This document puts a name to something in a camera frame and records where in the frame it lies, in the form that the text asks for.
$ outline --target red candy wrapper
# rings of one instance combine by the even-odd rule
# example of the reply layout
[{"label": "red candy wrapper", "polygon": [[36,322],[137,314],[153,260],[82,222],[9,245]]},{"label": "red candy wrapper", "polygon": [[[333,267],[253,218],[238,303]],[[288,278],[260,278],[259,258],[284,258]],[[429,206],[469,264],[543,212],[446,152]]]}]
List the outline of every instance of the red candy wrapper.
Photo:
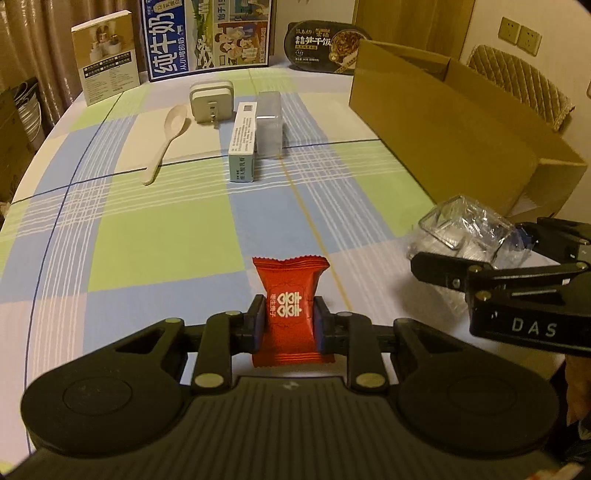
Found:
[{"label": "red candy wrapper", "polygon": [[324,257],[274,260],[253,258],[267,291],[267,326],[262,346],[252,356],[255,367],[334,362],[316,351],[312,315],[320,274],[330,264]]}]

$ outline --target printed packaging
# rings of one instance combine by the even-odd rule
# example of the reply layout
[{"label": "printed packaging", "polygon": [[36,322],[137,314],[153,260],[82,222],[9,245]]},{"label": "printed packaging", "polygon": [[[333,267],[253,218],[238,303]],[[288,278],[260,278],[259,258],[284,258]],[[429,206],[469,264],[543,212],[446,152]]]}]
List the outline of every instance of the printed packaging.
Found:
[{"label": "printed packaging", "polygon": [[255,367],[291,364],[320,364],[335,361],[322,355],[314,340],[314,294],[320,274],[330,264],[324,257],[275,260],[253,258],[267,291],[267,325],[262,346],[252,356]]},{"label": "printed packaging", "polygon": [[139,86],[128,10],[73,27],[72,42],[87,105]]},{"label": "printed packaging", "polygon": [[150,80],[268,64],[271,0],[142,0]]},{"label": "printed packaging", "polygon": [[230,181],[255,179],[256,102],[240,102],[228,149]]},{"label": "printed packaging", "polygon": [[364,30],[350,24],[305,20],[287,26],[285,55],[295,68],[353,75]]}]

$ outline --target wooden door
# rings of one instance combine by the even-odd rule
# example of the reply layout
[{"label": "wooden door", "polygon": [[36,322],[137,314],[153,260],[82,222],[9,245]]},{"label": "wooden door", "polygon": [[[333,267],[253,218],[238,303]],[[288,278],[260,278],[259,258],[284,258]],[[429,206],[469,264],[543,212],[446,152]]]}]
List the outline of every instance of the wooden door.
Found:
[{"label": "wooden door", "polygon": [[475,0],[356,0],[353,23],[373,40],[459,59]]}]

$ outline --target brown curtain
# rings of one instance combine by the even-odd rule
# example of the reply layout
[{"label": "brown curtain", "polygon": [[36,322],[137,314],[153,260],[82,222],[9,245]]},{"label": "brown curtain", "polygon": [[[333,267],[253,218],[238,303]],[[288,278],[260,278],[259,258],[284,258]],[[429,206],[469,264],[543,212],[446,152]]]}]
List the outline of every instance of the brown curtain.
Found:
[{"label": "brown curtain", "polygon": [[39,81],[46,127],[52,128],[82,91],[71,28],[130,10],[140,71],[145,60],[141,0],[0,0],[0,92],[30,77]]}]

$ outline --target beige chair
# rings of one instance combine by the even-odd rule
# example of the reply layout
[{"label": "beige chair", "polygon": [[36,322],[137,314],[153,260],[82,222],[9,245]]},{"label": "beige chair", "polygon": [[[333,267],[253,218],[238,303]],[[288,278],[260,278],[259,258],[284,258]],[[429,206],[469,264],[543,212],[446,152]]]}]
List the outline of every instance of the beige chair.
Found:
[{"label": "beige chair", "polygon": [[478,45],[472,50],[468,66],[532,107],[555,132],[574,109],[556,85],[519,57]]}]

